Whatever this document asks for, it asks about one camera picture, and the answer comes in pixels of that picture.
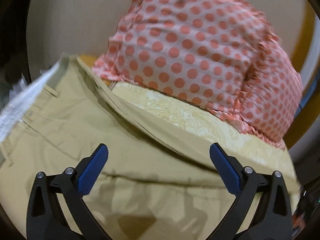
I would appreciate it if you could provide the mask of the beige khaki pants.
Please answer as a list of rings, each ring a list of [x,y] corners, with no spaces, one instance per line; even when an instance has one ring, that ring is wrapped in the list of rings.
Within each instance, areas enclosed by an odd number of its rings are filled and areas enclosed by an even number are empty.
[[[114,113],[98,103],[83,79],[76,56],[65,57],[35,101],[1,140],[1,205],[20,233],[26,233],[29,194],[37,172],[60,174],[93,153],[99,144],[136,154],[137,133],[121,128]],[[177,185],[104,172],[84,197],[90,211],[114,239],[205,239],[234,200],[222,187]]]

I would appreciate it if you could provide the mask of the right pink polka dot pillow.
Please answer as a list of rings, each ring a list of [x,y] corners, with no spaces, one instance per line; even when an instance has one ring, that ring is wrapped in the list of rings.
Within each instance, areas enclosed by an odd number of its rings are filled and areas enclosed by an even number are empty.
[[[302,98],[302,80],[270,29],[257,35],[256,51],[232,107],[211,113],[240,133],[255,135],[284,150],[283,137],[291,126]]]

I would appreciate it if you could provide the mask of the pink polka dot pillow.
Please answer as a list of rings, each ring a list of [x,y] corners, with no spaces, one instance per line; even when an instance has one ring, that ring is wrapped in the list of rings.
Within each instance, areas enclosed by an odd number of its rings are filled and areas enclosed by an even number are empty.
[[[255,68],[270,31],[244,0],[132,0],[93,70],[204,108],[259,122],[268,104]]]
[[[270,29],[257,35],[256,51],[232,107],[211,113],[240,133],[255,135],[284,150],[283,137],[291,126],[302,98],[302,80]]]

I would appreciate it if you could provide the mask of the yellow floral bed sheet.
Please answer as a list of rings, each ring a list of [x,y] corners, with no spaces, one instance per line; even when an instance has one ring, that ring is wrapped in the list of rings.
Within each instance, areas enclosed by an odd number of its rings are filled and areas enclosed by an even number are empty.
[[[287,190],[298,192],[300,185],[287,150],[273,147],[256,136],[241,134],[208,111],[159,92],[124,82],[109,89],[93,74],[89,61],[89,57],[76,58],[98,103],[116,115],[127,133],[137,133],[144,148],[153,148],[152,153],[143,150],[125,154],[111,143],[105,173],[137,181],[146,181],[155,173],[163,183],[222,187],[209,157],[210,145],[217,142],[243,166],[263,174],[280,171]]]

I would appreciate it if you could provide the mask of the left pink polka dot pillow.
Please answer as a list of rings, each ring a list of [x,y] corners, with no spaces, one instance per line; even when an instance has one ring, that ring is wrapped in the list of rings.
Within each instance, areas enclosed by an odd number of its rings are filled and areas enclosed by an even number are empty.
[[[259,122],[268,104],[255,68],[270,31],[244,0],[132,0],[93,70],[204,108]]]

